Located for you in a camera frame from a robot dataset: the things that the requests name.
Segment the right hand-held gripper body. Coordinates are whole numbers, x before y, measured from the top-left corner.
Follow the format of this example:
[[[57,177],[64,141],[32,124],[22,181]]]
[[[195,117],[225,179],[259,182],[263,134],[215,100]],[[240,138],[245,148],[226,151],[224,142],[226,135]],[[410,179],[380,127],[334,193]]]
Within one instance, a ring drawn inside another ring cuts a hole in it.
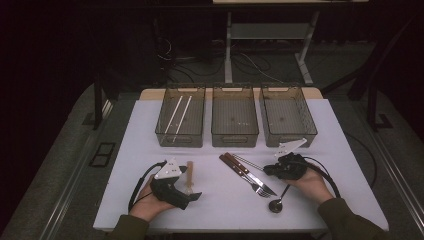
[[[306,172],[306,161],[294,151],[305,144],[307,140],[300,140],[280,143],[277,152],[274,154],[277,163],[273,165],[273,174],[279,179],[298,180]]]

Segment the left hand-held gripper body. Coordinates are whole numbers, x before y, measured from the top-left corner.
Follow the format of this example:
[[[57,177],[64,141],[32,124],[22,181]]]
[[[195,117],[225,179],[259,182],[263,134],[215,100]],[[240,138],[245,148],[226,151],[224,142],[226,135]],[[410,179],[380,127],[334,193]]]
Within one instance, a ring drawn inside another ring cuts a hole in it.
[[[183,174],[179,166],[174,158],[165,161],[161,169],[154,175],[150,187],[154,196],[160,201],[165,201],[174,207],[185,210],[191,201],[189,201],[187,194],[175,187],[175,183]]]

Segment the wooden chopsticks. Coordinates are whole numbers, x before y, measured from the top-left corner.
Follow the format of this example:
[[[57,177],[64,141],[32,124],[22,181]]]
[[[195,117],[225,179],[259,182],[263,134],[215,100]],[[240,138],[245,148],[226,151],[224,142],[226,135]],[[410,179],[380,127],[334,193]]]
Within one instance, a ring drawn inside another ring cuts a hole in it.
[[[187,162],[187,171],[186,171],[186,194],[192,194],[193,190],[193,168],[194,163],[192,161]]]

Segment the wooden-handled knife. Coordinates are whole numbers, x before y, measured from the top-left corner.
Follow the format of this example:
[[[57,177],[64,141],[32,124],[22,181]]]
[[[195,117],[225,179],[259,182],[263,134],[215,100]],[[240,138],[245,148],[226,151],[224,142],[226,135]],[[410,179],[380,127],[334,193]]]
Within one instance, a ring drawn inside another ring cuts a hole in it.
[[[230,153],[224,153],[223,155],[227,157],[232,163],[234,163],[250,180],[258,184],[266,193],[269,193],[270,197],[276,196],[276,193],[271,188],[269,188],[265,183],[263,183],[258,177],[256,177],[248,168],[246,168],[242,164],[242,162],[244,161],[243,158]]]

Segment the metal spoon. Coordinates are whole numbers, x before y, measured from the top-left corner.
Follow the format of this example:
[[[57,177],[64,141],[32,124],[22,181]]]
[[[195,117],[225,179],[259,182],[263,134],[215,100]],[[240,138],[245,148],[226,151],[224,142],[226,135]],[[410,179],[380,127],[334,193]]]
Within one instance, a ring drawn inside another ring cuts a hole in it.
[[[268,208],[272,213],[280,213],[282,211],[283,209],[282,199],[286,195],[289,189],[290,189],[290,185],[287,185],[284,191],[282,192],[282,194],[280,195],[280,197],[278,199],[272,200],[268,204]]]

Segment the smoky transparent plastic bin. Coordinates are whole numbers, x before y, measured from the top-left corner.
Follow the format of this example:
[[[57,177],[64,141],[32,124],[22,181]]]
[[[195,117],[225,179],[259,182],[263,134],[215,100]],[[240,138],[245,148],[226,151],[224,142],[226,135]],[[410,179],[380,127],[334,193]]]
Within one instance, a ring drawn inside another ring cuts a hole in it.
[[[302,148],[312,144],[318,130],[301,87],[263,83],[259,102],[268,147],[302,139]]]
[[[250,84],[213,86],[211,134],[214,147],[256,146],[259,126]]]
[[[206,87],[203,84],[181,83],[167,86],[155,128],[160,146],[200,148],[203,145],[205,92]],[[173,143],[174,134],[178,128],[181,115],[190,95],[193,96],[190,106],[178,137]],[[183,99],[168,133],[165,134],[165,129],[180,96],[183,96]]]

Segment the wooden-handled fork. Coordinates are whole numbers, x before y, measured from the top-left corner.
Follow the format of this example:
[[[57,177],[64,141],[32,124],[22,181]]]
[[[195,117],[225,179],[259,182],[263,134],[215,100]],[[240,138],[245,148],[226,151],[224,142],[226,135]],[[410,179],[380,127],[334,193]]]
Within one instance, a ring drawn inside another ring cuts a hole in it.
[[[255,193],[264,198],[269,198],[270,194],[266,193],[258,184],[254,183],[250,180],[234,163],[232,163],[227,157],[224,155],[220,155],[219,159],[223,161],[229,168],[231,168],[238,176],[244,179],[251,185],[251,188]]]

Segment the white chopstick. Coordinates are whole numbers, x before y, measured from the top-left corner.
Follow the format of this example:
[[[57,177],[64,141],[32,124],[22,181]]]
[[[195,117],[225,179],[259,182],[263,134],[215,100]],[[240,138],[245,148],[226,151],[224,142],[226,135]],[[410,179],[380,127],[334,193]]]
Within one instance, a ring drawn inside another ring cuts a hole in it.
[[[186,113],[187,113],[187,111],[188,111],[188,108],[189,108],[189,106],[190,106],[190,103],[191,103],[192,97],[193,97],[193,96],[191,96],[191,95],[190,95],[190,96],[189,96],[189,98],[188,98],[188,100],[187,100],[187,102],[186,102],[186,105],[185,105],[184,111],[183,111],[183,113],[182,113],[182,115],[181,115],[181,119],[180,119],[179,124],[178,124],[178,128],[177,128],[177,130],[176,130],[176,132],[175,132],[175,134],[174,134],[174,137],[173,137],[173,143],[176,141],[176,138],[178,137],[178,134],[179,134],[180,129],[181,129],[181,127],[182,127],[182,123],[183,123],[183,121],[184,121],[184,118],[185,118]]]
[[[180,104],[181,104],[182,99],[183,99],[183,96],[180,96],[180,97],[179,97],[179,100],[178,100],[178,102],[177,102],[177,104],[176,104],[176,106],[175,106],[175,108],[174,108],[174,110],[173,110],[173,113],[172,113],[172,115],[171,115],[171,117],[170,117],[170,119],[169,119],[169,122],[168,122],[168,124],[167,124],[167,127],[166,127],[166,129],[165,129],[165,134],[167,134],[167,133],[168,133],[168,131],[169,131],[169,128],[170,128],[170,126],[171,126],[171,124],[172,124],[172,122],[173,122],[173,119],[174,119],[174,117],[175,117],[175,115],[176,115],[177,111],[178,111],[178,108],[179,108],[179,106],[180,106]]]

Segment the person's left hand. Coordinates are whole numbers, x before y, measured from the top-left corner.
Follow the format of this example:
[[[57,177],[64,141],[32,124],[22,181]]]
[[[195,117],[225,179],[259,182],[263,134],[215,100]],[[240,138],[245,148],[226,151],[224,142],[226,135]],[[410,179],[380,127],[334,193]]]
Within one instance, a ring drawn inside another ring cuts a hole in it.
[[[151,222],[162,212],[174,208],[173,205],[165,201],[160,201],[156,196],[153,195],[150,187],[152,179],[153,176],[150,176],[147,183],[141,189],[137,202],[129,211],[131,216],[137,217],[147,222]]]

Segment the person's right hand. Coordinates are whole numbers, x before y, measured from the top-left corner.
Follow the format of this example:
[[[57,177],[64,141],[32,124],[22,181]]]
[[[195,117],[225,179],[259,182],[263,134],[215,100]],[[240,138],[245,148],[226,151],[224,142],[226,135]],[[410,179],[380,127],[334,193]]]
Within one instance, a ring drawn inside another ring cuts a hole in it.
[[[322,204],[333,198],[322,176],[312,169],[307,169],[300,179],[286,180],[286,183],[297,187],[307,198],[317,204]]]

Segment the white table cover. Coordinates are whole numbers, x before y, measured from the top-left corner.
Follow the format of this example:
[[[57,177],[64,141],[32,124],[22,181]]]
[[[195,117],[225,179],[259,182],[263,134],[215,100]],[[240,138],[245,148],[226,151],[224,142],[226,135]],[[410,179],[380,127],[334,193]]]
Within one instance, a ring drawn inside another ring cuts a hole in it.
[[[162,147],[155,134],[161,109],[159,100],[135,103],[94,221],[98,230],[112,230],[126,213],[129,199],[139,178],[157,162],[174,158],[179,164],[194,163],[194,190],[200,198],[185,210],[168,210],[151,223],[156,233],[165,232],[316,232],[326,225],[317,206],[296,188],[283,197],[279,214],[269,211],[269,201],[257,195],[251,186],[223,163],[223,149],[211,144],[206,133],[200,148]],[[308,103],[318,134],[299,154],[321,162],[338,186],[352,211],[388,229],[381,210],[355,156],[345,138],[333,109],[326,99]],[[261,167],[275,163],[275,151],[259,139],[253,148],[236,148],[234,154],[246,159],[247,168],[280,197],[286,184],[261,172]]]

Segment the black metal stand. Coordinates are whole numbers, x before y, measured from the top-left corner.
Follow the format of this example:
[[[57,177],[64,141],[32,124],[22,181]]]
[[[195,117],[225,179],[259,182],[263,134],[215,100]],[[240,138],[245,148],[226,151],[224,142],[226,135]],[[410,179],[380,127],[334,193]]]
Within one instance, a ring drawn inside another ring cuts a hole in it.
[[[368,59],[353,72],[321,89],[324,94],[351,83],[348,98],[367,98],[367,123],[372,129],[386,127],[376,121],[377,94],[394,103],[413,129],[424,132],[424,16],[391,16],[379,25],[380,37]]]
[[[97,130],[104,119],[106,102],[116,102],[127,97],[134,97],[137,92],[126,86],[126,81],[114,71],[96,73],[93,79],[94,110],[84,120],[84,125],[92,125]]]

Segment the white metal desk frame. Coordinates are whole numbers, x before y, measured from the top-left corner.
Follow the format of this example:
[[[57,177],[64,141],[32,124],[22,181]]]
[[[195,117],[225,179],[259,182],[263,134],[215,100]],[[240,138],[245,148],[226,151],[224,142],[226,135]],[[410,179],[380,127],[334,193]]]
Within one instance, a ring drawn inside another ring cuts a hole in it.
[[[233,40],[302,40],[302,49],[295,54],[295,59],[301,79],[307,85],[312,85],[313,80],[310,69],[305,63],[305,58],[312,42],[320,13],[325,7],[346,7],[355,3],[366,3],[369,0],[212,0],[216,6],[252,7],[258,10],[260,7],[270,7],[276,10],[278,7],[295,7],[299,5],[302,10],[314,7],[308,22],[294,23],[238,23],[233,20],[233,10],[227,11],[224,79],[226,83],[233,82],[232,51]]]

